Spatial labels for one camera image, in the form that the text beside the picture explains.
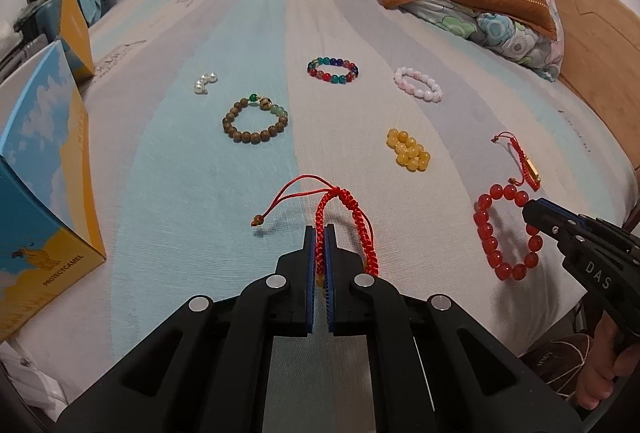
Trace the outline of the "person's right hand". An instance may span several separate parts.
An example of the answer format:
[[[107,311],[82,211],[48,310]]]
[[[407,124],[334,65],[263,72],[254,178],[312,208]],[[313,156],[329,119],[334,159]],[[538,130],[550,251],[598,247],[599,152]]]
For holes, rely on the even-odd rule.
[[[575,399],[583,409],[593,410],[601,401],[608,399],[614,392],[614,380],[629,377],[638,364],[638,344],[629,346],[620,354],[615,353],[618,331],[620,329],[614,320],[604,313],[594,333],[585,365],[578,375]]]

